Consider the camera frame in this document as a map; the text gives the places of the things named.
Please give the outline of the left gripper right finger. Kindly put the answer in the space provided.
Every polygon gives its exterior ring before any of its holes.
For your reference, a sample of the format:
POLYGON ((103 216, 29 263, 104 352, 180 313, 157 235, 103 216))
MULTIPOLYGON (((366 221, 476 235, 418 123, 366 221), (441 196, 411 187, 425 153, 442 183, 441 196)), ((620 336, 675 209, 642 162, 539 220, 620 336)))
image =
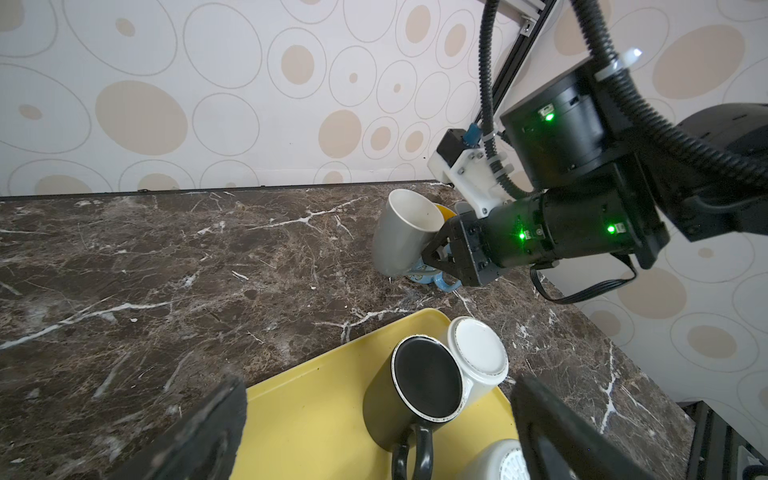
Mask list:
POLYGON ((532 479, 652 477, 533 376, 516 378, 511 407, 532 479))

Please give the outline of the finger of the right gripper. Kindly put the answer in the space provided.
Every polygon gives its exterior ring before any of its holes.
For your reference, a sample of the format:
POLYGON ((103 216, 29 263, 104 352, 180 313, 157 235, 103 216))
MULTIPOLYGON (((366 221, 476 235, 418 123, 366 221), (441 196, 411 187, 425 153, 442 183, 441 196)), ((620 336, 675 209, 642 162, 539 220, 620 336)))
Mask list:
POLYGON ((425 265, 449 275, 455 275, 458 272, 454 256, 448 252, 452 234, 453 224, 444 223, 421 252, 421 259, 425 265))

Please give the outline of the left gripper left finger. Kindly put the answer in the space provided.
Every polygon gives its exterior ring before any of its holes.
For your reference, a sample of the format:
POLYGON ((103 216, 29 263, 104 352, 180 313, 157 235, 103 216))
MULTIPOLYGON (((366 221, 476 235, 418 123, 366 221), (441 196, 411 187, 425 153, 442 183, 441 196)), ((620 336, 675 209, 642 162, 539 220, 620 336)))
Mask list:
POLYGON ((113 479, 228 479, 247 420, 239 377, 225 378, 197 406, 123 463, 113 479))

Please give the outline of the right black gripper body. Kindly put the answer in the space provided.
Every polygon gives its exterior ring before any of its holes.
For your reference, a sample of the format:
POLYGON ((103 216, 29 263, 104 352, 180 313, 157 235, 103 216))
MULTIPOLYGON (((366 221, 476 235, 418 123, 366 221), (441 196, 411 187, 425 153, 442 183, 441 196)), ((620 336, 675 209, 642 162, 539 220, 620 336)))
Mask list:
POLYGON ((552 242, 547 237, 541 198, 504 203, 485 218, 474 212, 456 215, 448 252, 465 286, 484 286, 514 267, 550 268, 552 242))

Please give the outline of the blue mug yellow inside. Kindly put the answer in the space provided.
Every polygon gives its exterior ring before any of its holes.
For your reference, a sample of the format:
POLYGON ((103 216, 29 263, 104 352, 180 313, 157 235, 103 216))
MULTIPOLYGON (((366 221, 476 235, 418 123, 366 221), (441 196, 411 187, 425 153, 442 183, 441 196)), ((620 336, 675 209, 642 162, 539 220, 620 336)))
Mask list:
POLYGON ((419 260, 412 267, 407 278, 422 285, 434 284, 439 290, 446 293, 454 292, 462 286, 460 280, 456 280, 454 283, 449 284, 444 279, 444 273, 442 271, 426 265, 422 260, 419 260))

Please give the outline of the small grey mug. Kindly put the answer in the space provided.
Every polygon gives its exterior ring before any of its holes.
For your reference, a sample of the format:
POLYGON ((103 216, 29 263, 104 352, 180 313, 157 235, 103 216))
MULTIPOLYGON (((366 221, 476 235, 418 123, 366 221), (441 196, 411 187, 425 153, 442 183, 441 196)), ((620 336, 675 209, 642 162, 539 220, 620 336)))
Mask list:
POLYGON ((386 277, 408 275, 444 222, 439 208, 423 195, 391 191, 374 233, 375 269, 386 277))

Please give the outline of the black mug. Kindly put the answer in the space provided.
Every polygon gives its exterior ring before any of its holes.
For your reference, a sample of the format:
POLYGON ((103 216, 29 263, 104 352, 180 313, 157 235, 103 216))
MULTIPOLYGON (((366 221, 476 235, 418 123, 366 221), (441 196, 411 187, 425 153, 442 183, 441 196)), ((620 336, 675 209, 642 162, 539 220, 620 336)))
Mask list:
POLYGON ((393 479, 430 479, 434 433, 463 409, 464 382, 456 359, 437 339, 412 335, 392 350, 363 399, 372 440, 391 454, 393 479))

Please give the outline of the large grey mug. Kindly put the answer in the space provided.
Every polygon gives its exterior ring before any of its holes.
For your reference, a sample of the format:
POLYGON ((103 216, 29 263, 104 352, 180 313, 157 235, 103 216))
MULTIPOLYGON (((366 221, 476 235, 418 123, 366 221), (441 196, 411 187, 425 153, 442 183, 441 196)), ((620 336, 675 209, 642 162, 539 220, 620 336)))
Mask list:
POLYGON ((455 212, 456 212, 458 215, 461 215, 461 214, 464 214, 464 213, 467 213, 467 212, 473 212, 473 211, 474 211, 474 208, 473 208, 473 207, 472 207, 472 206, 471 206, 471 205, 470 205, 468 202, 465 202, 465 201, 459 201, 459 202, 456 202, 456 203, 453 205, 453 210, 454 210, 454 211, 455 211, 455 212))

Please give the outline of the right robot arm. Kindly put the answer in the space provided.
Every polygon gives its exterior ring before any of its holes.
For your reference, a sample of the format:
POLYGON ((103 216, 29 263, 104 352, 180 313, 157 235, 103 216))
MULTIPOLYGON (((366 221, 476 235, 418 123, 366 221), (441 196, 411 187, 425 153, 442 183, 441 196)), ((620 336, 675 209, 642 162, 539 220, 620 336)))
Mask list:
POLYGON ((583 62, 502 115, 533 185, 522 199, 474 205, 446 222, 423 262, 467 286, 507 270, 609 254, 648 269, 669 228, 690 241, 765 234, 767 188, 731 167, 686 162, 643 133, 583 62))

